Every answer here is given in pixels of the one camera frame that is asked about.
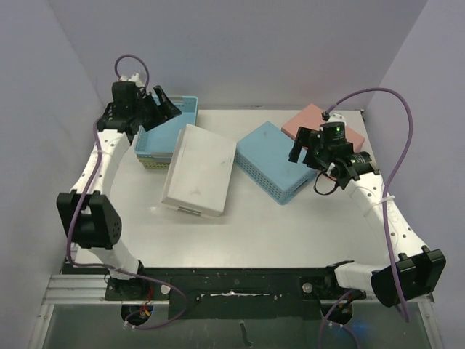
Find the pink plastic basket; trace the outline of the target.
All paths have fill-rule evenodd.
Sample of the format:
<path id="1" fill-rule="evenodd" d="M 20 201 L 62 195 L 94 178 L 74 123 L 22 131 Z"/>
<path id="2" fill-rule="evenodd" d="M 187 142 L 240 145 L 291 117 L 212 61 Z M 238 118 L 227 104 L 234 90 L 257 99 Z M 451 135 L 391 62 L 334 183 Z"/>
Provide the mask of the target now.
<path id="1" fill-rule="evenodd" d="M 299 127 L 319 130 L 320 125 L 323 124 L 322 112 L 323 109 L 320 109 L 314 104 L 310 104 L 287 121 L 281 127 L 281 131 L 294 140 Z M 354 151 L 361 151 L 363 143 L 365 142 L 364 136 L 356 132 L 347 124 L 345 125 L 345 134 L 347 140 L 353 144 Z"/>

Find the white plastic basket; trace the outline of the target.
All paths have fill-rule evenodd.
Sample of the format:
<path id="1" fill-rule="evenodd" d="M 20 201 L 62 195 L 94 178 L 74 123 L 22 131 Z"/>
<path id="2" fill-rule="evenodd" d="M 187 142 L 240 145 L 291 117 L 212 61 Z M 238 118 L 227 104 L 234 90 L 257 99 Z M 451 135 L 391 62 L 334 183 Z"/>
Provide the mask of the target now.
<path id="1" fill-rule="evenodd" d="M 201 217 L 219 217 L 225 209 L 236 146 L 236 141 L 192 124 L 181 129 L 161 203 Z"/>

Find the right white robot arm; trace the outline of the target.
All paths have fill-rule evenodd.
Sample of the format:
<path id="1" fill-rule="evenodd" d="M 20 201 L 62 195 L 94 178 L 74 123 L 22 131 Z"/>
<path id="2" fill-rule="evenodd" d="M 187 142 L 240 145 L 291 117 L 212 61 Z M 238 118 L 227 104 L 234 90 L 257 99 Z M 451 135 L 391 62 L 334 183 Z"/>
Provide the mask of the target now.
<path id="1" fill-rule="evenodd" d="M 348 289 L 375 294 L 390 308 L 434 291 L 445 268 L 440 249 L 430 249 L 413 231 L 386 191 L 380 170 L 366 151 L 356 152 L 340 121 L 317 130 L 299 127 L 288 160 L 328 175 L 359 207 L 373 234 L 387 245 L 389 266 L 348 262 L 323 279 L 325 292 L 340 297 Z"/>

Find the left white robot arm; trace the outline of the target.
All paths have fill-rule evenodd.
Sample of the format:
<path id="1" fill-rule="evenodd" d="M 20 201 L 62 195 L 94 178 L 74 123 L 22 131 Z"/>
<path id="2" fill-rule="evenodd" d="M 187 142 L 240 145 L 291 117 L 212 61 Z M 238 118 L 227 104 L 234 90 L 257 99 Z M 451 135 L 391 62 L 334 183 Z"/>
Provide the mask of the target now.
<path id="1" fill-rule="evenodd" d="M 122 220 L 110 202 L 110 192 L 125 153 L 140 129 L 150 131 L 180 115 L 161 86 L 152 92 L 134 81 L 112 85 L 113 99 L 92 126 L 94 147 L 75 185 L 60 193 L 56 204 L 67 237 L 66 257 L 76 268 L 71 247 L 76 244 L 98 258 L 97 268 L 106 268 L 112 278 L 123 280 L 122 290 L 133 299 L 148 288 L 142 263 L 121 240 Z"/>

